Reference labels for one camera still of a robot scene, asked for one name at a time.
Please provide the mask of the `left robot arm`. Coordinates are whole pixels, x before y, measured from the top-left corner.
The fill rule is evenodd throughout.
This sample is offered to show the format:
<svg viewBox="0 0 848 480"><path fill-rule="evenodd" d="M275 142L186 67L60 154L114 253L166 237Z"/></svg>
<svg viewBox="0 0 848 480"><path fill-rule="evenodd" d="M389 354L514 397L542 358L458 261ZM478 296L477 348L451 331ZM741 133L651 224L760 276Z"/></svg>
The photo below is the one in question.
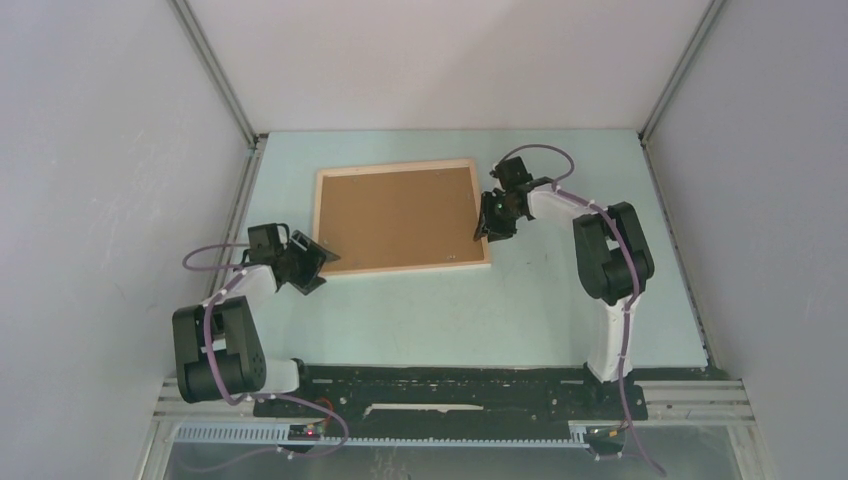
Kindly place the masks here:
<svg viewBox="0 0 848 480"><path fill-rule="evenodd" d="M269 367L253 311L289 285L308 295L325 284L321 271L339 255L284 223L251 227L241 259L221 265L226 283L171 317L176 380L189 403L236 405L259 393Z"/></svg>

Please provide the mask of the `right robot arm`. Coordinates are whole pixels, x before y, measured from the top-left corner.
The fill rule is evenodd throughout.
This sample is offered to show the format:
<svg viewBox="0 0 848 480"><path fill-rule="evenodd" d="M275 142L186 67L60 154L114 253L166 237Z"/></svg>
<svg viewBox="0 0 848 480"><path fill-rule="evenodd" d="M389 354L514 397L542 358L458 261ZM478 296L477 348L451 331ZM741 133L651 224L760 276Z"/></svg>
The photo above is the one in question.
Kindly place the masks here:
<svg viewBox="0 0 848 480"><path fill-rule="evenodd" d="M516 235L521 218L571 229L580 284L605 313L587 360L597 381L583 388L581 402L591 416L606 418L622 403L613 382L632 371L633 317L647 281L655 273L638 213L628 202L604 207L560 187L530 182L481 194L474 239L509 239Z"/></svg>

